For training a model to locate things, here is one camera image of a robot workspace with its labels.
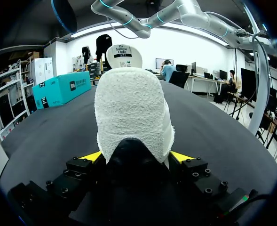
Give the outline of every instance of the round black table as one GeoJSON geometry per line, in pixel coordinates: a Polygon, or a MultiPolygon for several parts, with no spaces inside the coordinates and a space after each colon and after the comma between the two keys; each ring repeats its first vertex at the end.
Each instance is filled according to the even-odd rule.
{"type": "MultiPolygon", "coordinates": [[[[245,127],[208,101],[165,81],[161,84],[175,127],[172,150],[207,161],[219,179],[228,181],[229,192],[238,187],[272,192],[277,164],[245,127]]],[[[30,180],[45,189],[45,182],[59,176],[73,156],[98,151],[95,89],[64,106],[35,112],[7,136],[2,145],[9,161],[0,178],[4,192],[30,180]]],[[[87,198],[72,218],[87,221],[87,198]]],[[[262,203],[254,203],[239,223],[245,224],[262,203]]]]}

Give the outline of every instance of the white towel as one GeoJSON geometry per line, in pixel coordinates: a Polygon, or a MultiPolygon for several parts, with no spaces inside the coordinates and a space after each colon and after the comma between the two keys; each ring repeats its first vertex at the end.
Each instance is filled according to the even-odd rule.
{"type": "Polygon", "coordinates": [[[97,143],[106,162],[125,138],[137,138],[162,163],[174,142],[169,108],[157,77],[140,68],[116,68],[95,93],[97,143]]]}

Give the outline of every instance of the teal cardboard box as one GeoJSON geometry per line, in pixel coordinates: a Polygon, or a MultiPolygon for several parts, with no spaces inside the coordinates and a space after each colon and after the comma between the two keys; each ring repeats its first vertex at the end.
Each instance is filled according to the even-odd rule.
{"type": "Polygon", "coordinates": [[[89,72],[60,75],[33,87],[37,109],[64,105],[91,89],[89,72]]]}

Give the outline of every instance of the blue shirt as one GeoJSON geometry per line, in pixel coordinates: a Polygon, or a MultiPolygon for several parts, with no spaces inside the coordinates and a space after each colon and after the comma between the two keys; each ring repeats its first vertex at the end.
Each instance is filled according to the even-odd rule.
{"type": "Polygon", "coordinates": [[[164,77],[164,79],[169,82],[172,76],[172,73],[176,71],[176,66],[174,65],[164,65],[161,75],[164,77]]]}

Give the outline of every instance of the ceiling light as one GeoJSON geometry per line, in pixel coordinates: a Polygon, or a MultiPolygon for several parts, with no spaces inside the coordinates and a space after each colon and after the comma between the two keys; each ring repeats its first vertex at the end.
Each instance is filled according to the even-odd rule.
{"type": "Polygon", "coordinates": [[[265,29],[266,31],[268,31],[267,28],[266,28],[266,26],[265,26],[264,24],[262,24],[262,26],[264,27],[264,29],[265,29]]]}
{"type": "Polygon", "coordinates": [[[172,24],[172,23],[164,24],[161,27],[176,28],[176,29],[183,30],[183,31],[186,31],[186,32],[194,33],[194,34],[209,38],[209,39],[211,39],[215,42],[218,42],[219,44],[221,44],[223,46],[228,46],[228,44],[226,42],[222,41],[221,39],[218,39],[218,38],[216,38],[216,37],[214,37],[214,36],[212,36],[212,35],[210,35],[206,32],[200,31],[196,28],[192,28],[192,27],[188,27],[188,26],[180,25],[180,24],[172,24]]]}
{"type": "MultiPolygon", "coordinates": [[[[120,24],[118,22],[111,23],[111,25],[113,27],[122,26],[122,24],[120,24]]],[[[74,33],[74,34],[71,35],[71,37],[76,38],[76,37],[79,37],[83,34],[88,34],[88,33],[91,33],[91,32],[95,32],[95,31],[98,31],[98,30],[101,30],[101,29],[104,29],[104,28],[110,28],[110,27],[111,27],[110,24],[103,24],[103,25],[91,27],[91,28],[82,30],[80,32],[74,33]]]]}

